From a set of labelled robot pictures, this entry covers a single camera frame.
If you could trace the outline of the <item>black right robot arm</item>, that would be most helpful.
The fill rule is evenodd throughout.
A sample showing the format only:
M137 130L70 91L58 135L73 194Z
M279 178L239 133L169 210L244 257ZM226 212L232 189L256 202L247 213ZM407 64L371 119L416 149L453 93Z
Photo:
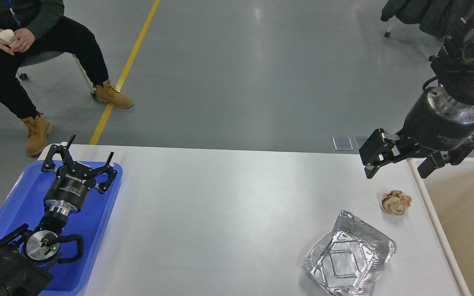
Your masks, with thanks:
M474 149L474 14L456 22L430 62L438 86L424 84L398 133L375 129L359 149L368 179L380 167L410 158L424 159L418 172L427 178Z

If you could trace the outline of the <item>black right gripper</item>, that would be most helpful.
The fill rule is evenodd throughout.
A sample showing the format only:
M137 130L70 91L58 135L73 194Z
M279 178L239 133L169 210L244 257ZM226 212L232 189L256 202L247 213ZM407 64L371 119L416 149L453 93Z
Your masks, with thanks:
M390 163L426 157L417 168L425 179L446 164L459 165L466 159L474 150L472 133L474 105L459 103L442 86L429 87L407 114L397 134L375 129L359 154L368 179Z

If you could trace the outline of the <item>person's left hand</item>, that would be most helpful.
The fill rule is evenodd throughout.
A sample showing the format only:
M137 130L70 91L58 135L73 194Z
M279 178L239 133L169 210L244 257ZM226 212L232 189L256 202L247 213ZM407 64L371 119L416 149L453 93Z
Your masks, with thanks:
M20 28L14 31L14 36L10 41L11 52L24 53L33 45L35 40L34 34L28 28Z

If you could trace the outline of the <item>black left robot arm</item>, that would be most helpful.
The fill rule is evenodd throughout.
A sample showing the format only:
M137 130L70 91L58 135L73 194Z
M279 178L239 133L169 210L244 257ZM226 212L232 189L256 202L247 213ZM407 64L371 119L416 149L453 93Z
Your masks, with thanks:
M78 162L73 139L49 147L0 209L0 296L75 296L90 276L121 166Z

